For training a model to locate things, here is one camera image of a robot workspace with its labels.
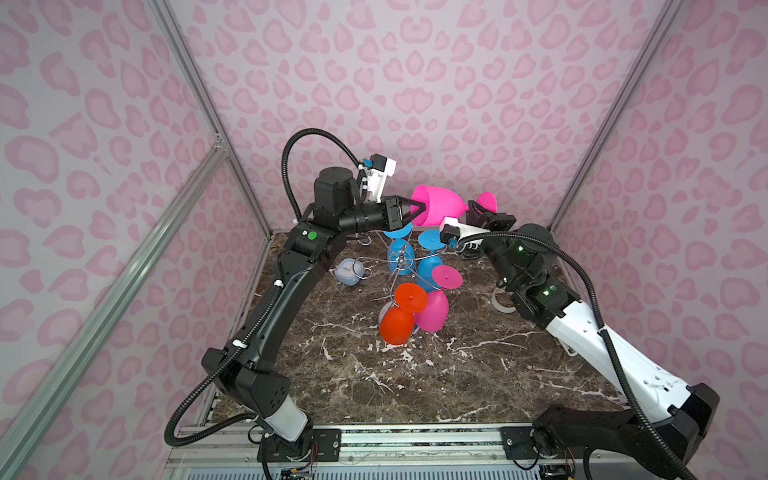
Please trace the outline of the red wine glass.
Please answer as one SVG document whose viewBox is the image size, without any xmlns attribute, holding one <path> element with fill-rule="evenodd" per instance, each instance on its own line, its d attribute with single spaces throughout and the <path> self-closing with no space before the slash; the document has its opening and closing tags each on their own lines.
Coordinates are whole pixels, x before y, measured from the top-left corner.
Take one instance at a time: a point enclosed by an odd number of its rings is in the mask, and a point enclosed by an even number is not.
<svg viewBox="0 0 768 480">
<path fill-rule="evenodd" d="M 414 283 L 404 283 L 394 292 L 392 306 L 379 323 L 382 339 L 390 345 L 405 344 L 415 327 L 415 316 L 428 304 L 426 291 Z"/>
</svg>

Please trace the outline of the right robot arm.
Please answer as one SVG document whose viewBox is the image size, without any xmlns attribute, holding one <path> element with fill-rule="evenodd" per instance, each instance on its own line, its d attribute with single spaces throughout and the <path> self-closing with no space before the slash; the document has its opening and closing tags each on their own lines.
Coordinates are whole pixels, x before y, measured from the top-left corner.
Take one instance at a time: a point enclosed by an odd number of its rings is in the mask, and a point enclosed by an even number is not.
<svg viewBox="0 0 768 480">
<path fill-rule="evenodd" d="M 627 403 L 621 411 L 553 404 L 532 424 L 541 458 L 580 447 L 634 459 L 663 479 L 691 479 L 688 463 L 705 439 L 720 402 L 708 385 L 689 385 L 640 352 L 603 319 L 584 268 L 537 224 L 514 226 L 512 215 L 469 204 L 458 243 L 483 252 L 517 313 L 549 333 L 609 381 Z"/>
</svg>

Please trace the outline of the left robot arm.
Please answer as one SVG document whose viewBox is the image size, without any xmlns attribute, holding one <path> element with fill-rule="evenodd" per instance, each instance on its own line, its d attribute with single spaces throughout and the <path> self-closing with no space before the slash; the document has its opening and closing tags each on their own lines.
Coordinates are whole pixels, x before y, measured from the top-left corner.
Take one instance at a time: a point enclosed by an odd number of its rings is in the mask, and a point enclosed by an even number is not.
<svg viewBox="0 0 768 480">
<path fill-rule="evenodd" d="M 290 396 L 290 379 L 276 370 L 291 324 L 350 236 L 399 230 L 426 210 L 424 203 L 400 196 L 368 200 L 361 187 L 349 169 L 321 171 L 314 200 L 290 231 L 265 297 L 226 346 L 209 349 L 202 359 L 205 385 L 245 407 L 238 420 L 256 420 L 289 459 L 308 455 L 312 435 L 311 419 Z"/>
</svg>

